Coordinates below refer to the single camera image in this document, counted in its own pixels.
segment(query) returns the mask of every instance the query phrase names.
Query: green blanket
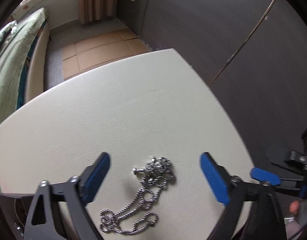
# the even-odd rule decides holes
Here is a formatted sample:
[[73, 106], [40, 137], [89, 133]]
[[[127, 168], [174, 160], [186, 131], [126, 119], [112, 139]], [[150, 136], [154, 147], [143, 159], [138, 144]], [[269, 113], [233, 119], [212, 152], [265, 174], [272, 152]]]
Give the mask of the green blanket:
[[41, 8], [19, 22], [13, 38], [0, 52], [0, 124], [17, 109], [21, 72], [31, 43], [46, 18]]

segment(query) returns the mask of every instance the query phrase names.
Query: silver chain necklace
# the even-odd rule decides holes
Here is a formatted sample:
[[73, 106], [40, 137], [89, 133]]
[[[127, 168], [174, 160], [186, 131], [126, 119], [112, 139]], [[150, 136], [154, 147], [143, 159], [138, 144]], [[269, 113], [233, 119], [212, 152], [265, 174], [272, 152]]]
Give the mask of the silver chain necklace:
[[[147, 162], [142, 169], [133, 169], [135, 175], [142, 173], [143, 177], [140, 183], [143, 185], [135, 195], [135, 198], [122, 210], [114, 214], [109, 209], [104, 209], [100, 212], [99, 229], [102, 232], [116, 232], [125, 235], [135, 235], [145, 231], [148, 227], [153, 227], [158, 220], [158, 215], [154, 212], [147, 212], [144, 217], [137, 220], [133, 224], [132, 230], [122, 230], [120, 222], [132, 216], [139, 210], [150, 210], [152, 205], [159, 198], [162, 189], [167, 185], [168, 181], [174, 177], [171, 171], [171, 162], [165, 157], [156, 159], [152, 158], [151, 162]], [[149, 188], [158, 187], [156, 193], [153, 193]], [[145, 194], [151, 195], [150, 199], [145, 199]]]

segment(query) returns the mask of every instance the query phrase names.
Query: white leather surface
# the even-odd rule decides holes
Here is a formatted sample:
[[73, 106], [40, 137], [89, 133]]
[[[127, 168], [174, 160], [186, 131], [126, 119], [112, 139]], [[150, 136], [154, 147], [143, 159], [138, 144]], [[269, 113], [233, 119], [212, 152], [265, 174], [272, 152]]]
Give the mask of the white leather surface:
[[[246, 181], [253, 167], [212, 92], [173, 49], [86, 72], [7, 118], [0, 125], [2, 191], [33, 193], [41, 180], [66, 181], [102, 151], [111, 155], [112, 166], [88, 205], [95, 224], [100, 210], [117, 212], [133, 199], [140, 183], [132, 168], [151, 156], [169, 158], [177, 177], [152, 209], [159, 215], [154, 228], [136, 236], [102, 233], [105, 240], [205, 240], [223, 206], [200, 170], [200, 154], [209, 151]], [[129, 220], [124, 228], [136, 218]]]
[[49, 28], [46, 23], [38, 38], [27, 73], [25, 103], [44, 92], [44, 65], [49, 39]]

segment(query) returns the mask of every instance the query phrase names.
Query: person's hand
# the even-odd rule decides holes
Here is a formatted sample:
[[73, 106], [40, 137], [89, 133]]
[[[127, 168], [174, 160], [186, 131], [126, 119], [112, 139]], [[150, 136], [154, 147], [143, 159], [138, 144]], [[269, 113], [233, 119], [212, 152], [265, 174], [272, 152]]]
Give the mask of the person's hand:
[[[300, 207], [300, 202], [293, 201], [289, 206], [289, 212], [293, 214], [294, 216], [297, 216], [298, 210]], [[286, 233], [287, 233], [287, 239], [289, 240], [295, 240], [299, 237], [301, 232], [299, 230], [301, 229], [300, 225], [296, 221], [292, 221], [289, 224], [286, 225]]]

